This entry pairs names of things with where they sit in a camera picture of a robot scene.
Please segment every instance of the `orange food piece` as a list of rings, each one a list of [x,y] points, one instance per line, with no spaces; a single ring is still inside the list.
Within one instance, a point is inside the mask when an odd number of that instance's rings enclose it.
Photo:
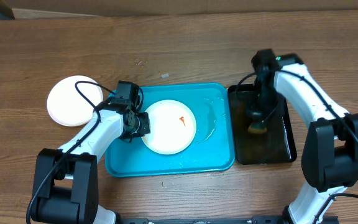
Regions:
[[[181,117],[181,118],[179,118],[179,120],[181,120],[181,121],[183,122],[183,125],[186,127],[186,125],[185,125],[185,118],[184,118],[184,117]]]

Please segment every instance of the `wall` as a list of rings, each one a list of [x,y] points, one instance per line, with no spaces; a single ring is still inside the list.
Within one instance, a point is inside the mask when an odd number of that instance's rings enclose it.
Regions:
[[[8,0],[12,8],[98,16],[358,9],[358,0]]]

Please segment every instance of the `wood grain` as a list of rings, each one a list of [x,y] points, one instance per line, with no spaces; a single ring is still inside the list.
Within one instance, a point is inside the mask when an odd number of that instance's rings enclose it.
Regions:
[[[48,116],[48,92],[62,78],[87,75],[110,88],[118,80],[230,86],[264,48],[296,52],[333,99],[358,112],[358,11],[0,21],[0,223],[24,223],[38,152],[81,128]],[[292,164],[115,179],[102,160],[100,204],[126,218],[279,215],[304,182],[307,130],[291,106],[290,117],[299,158]],[[349,192],[358,193],[358,183]],[[358,199],[340,198],[328,214],[358,223]]]

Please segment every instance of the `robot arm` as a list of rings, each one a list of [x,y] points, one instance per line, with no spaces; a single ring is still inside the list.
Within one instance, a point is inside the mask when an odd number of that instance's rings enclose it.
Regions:
[[[142,106],[139,90],[142,93],[139,86],[119,81],[115,96],[96,106],[92,119],[72,140],[58,150],[43,149],[39,153],[33,184],[35,203],[29,206],[34,221],[115,224],[116,214],[98,205],[97,163],[116,138],[131,141],[150,132],[148,114],[139,112]],[[88,137],[72,149],[85,135]],[[47,173],[63,155],[68,159],[56,174],[47,178]],[[55,180],[64,178],[73,179],[71,189],[55,186]]]
[[[358,114],[349,114],[335,103],[313,80],[306,65],[295,54],[276,57],[270,49],[261,50],[252,59],[252,65],[257,74],[254,86],[259,90],[253,109],[256,108],[259,114],[269,114],[275,106],[277,92],[292,104],[308,128],[301,161],[306,182],[296,200],[284,210],[284,220],[290,224],[321,223],[332,203],[329,201],[325,205],[330,195],[344,192],[358,180],[358,149],[315,90],[352,127],[357,138]],[[334,140],[337,138],[346,141],[345,145],[335,148]]]
[[[304,76],[309,80],[323,95],[324,99],[332,106],[333,110],[340,116],[345,117],[349,112],[343,107],[335,103],[323,89],[313,80],[306,65],[294,63],[291,65],[283,66],[282,70],[297,73]],[[282,94],[298,112],[301,119],[309,128],[310,123],[317,121],[320,118],[326,120],[332,120],[335,117],[327,111],[321,100],[316,96],[316,93],[307,85],[304,81],[297,77],[291,76],[284,72],[276,72],[274,76],[274,88],[277,93]],[[300,193],[294,202],[292,202],[288,208],[288,214],[293,223],[313,223],[315,215],[319,209],[327,201],[331,194],[342,193],[347,187],[339,186],[328,189],[325,192],[318,192],[318,190],[312,187],[307,181],[303,184]],[[324,212],[317,217],[321,223],[322,217],[328,207],[332,204],[332,201],[324,209]]]
[[[294,63],[283,66],[281,70],[299,74],[311,82],[340,117],[343,118],[345,114],[349,113],[345,108],[335,103],[313,80],[306,65]],[[276,72],[273,84],[277,93],[283,95],[291,103],[295,111],[298,112],[306,128],[309,128],[309,124],[317,121],[319,118],[327,120],[335,118],[326,109],[316,93],[303,80],[284,72]]]

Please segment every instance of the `white plate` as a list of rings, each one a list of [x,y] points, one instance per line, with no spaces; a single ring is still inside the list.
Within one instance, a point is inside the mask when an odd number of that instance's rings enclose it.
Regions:
[[[78,81],[96,83],[93,79],[75,75],[58,82],[48,95],[47,109],[50,117],[64,126],[79,126],[87,123],[93,114],[92,106],[77,92],[74,84]],[[80,83],[78,89],[94,104],[103,101],[100,87]]]
[[[147,108],[150,134],[142,137],[144,144],[156,153],[170,155],[186,149],[196,135],[193,112],[175,100],[162,100]]]

